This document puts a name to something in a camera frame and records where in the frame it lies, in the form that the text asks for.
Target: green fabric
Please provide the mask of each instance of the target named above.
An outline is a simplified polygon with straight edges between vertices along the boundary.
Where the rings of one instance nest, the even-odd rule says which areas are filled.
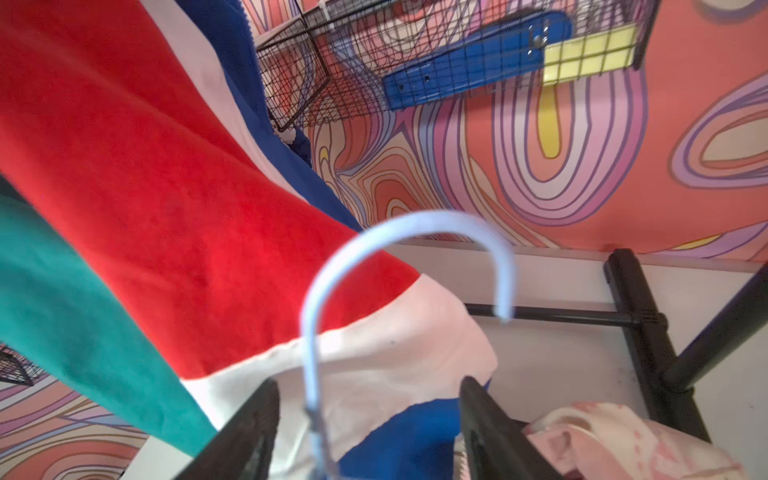
[[[216,434],[93,270],[27,204],[0,196],[0,339],[189,455]]]

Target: black metal pole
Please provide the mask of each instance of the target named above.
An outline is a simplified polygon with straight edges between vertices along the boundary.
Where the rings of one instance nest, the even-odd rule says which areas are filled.
[[[466,303],[470,315],[494,316],[493,305],[484,303]],[[541,308],[537,306],[515,307],[515,318],[521,320],[541,320],[545,322],[583,323],[586,325],[631,326],[632,315],[622,312],[603,312],[600,310],[572,310],[565,308]]]
[[[768,323],[768,263],[662,373],[664,386],[685,392]]]
[[[659,7],[661,7],[661,0],[654,0],[654,4],[650,7],[650,11],[648,12],[645,29],[642,32],[643,38],[637,43],[637,49],[634,58],[632,59],[632,68],[635,70],[640,70],[643,66],[645,51],[648,49],[648,42],[650,41],[650,33],[654,30],[656,17],[659,15]]]
[[[637,320],[622,330],[650,419],[709,442],[693,390],[672,392],[659,378],[676,357],[667,335],[667,318],[656,306],[640,262],[632,250],[619,249],[608,257],[604,270],[616,310]]]

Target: pink floral fabric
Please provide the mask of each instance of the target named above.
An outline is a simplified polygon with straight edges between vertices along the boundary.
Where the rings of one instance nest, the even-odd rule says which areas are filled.
[[[625,405],[578,403],[525,434],[569,480],[748,480],[724,450],[643,420]]]

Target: psychedelic wall mural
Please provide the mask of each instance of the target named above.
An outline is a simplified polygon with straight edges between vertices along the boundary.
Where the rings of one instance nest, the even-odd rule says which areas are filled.
[[[114,480],[147,435],[54,377],[0,382],[0,478]]]
[[[640,71],[316,125],[313,165],[364,227],[456,209],[517,245],[767,261],[767,5],[662,2]]]

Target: red fabric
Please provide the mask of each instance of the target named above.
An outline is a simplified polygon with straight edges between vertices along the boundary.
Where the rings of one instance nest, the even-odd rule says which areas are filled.
[[[0,170],[179,376],[298,336],[311,279],[354,233],[254,167],[138,2],[0,2],[0,72]],[[373,257],[323,329],[417,277]]]

